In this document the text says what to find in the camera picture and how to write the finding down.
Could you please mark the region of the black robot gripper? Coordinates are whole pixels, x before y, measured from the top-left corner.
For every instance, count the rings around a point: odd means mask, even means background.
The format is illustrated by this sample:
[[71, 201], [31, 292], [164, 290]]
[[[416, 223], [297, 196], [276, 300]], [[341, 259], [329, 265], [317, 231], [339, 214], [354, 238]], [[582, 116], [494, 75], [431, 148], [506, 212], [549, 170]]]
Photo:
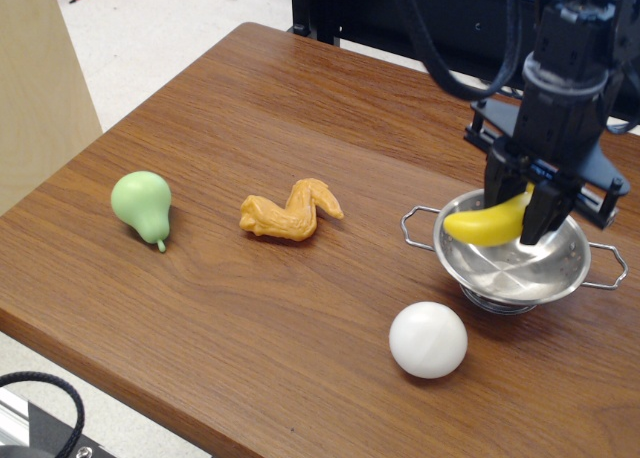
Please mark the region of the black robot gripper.
[[604, 156], [600, 136], [622, 81], [610, 46], [615, 11], [594, 2], [556, 2], [544, 10], [525, 59], [516, 123], [499, 129], [473, 104], [466, 140], [487, 154], [484, 205], [500, 205], [533, 183], [520, 243], [536, 245], [572, 211], [606, 228], [629, 182]]

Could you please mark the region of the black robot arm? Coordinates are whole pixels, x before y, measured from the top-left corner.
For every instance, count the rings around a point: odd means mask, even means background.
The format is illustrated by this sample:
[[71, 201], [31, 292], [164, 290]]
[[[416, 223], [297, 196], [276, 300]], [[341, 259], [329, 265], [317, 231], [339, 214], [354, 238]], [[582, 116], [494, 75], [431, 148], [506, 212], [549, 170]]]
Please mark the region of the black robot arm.
[[624, 81], [639, 83], [639, 0], [537, 0], [536, 42], [519, 105], [473, 104], [465, 138], [487, 154], [484, 204], [534, 190], [520, 241], [536, 244], [576, 211], [611, 225], [628, 180], [604, 155], [601, 135]]

